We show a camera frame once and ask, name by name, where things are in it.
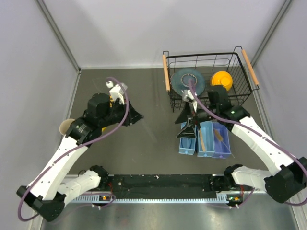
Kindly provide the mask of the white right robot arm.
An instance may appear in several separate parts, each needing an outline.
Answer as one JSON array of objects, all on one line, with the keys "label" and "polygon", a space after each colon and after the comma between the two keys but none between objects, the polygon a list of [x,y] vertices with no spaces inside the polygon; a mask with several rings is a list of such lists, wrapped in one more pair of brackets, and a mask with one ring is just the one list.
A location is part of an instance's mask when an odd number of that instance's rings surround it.
[{"label": "white right robot arm", "polygon": [[217,120],[246,143],[267,167],[264,171],[241,164],[230,166],[224,172],[225,186],[234,190],[240,185],[247,185],[265,191],[278,203],[289,205],[289,199],[307,186],[306,158],[298,159],[282,148],[259,127],[245,108],[232,105],[223,86],[212,86],[208,96],[209,106],[206,107],[193,86],[182,90],[185,107],[176,123],[185,123],[185,126],[177,137],[197,138],[200,136],[201,122]]}]

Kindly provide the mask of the wooden test tube holder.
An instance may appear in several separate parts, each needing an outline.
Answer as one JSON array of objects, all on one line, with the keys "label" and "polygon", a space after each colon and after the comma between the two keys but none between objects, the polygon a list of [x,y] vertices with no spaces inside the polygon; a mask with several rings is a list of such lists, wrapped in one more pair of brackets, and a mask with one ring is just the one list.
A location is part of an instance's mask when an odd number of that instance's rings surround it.
[{"label": "wooden test tube holder", "polygon": [[205,146],[205,143],[204,143],[203,134],[202,134],[201,129],[199,129],[199,136],[200,136],[200,142],[201,142],[202,151],[205,152],[206,151],[206,146]]}]

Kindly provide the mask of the blue safety goggles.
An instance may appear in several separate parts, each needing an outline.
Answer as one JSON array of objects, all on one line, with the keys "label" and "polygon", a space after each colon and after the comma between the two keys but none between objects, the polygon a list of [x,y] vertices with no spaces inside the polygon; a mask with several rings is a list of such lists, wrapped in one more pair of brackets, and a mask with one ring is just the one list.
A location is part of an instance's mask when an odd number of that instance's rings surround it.
[{"label": "blue safety goggles", "polygon": [[195,145],[194,138],[181,138],[180,139],[180,147],[185,149],[193,149]]}]

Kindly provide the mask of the black wire basket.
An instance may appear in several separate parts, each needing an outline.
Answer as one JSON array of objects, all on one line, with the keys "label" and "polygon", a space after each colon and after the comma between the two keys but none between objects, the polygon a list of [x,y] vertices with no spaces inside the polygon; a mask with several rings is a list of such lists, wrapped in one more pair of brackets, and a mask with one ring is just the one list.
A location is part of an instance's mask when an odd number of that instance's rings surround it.
[{"label": "black wire basket", "polygon": [[188,81],[195,83],[198,98],[209,105],[208,91],[214,85],[226,88],[230,101],[242,105],[259,89],[246,51],[236,46],[231,52],[171,55],[163,51],[165,87],[170,98],[170,107],[180,110],[184,107],[183,91],[188,89]]}]

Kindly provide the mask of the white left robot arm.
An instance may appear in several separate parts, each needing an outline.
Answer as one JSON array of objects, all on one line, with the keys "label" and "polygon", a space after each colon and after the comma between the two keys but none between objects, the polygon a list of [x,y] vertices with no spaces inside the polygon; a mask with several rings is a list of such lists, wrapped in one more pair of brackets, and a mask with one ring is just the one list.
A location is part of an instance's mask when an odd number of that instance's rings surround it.
[{"label": "white left robot arm", "polygon": [[88,101],[84,113],[69,124],[64,137],[42,172],[27,186],[17,190],[21,198],[18,218],[23,203],[48,222],[54,221],[72,200],[97,188],[107,188],[109,179],[100,166],[95,166],[84,175],[63,183],[71,167],[92,144],[110,136],[121,126],[131,126],[142,119],[142,115],[131,106],[126,92],[96,93]]}]

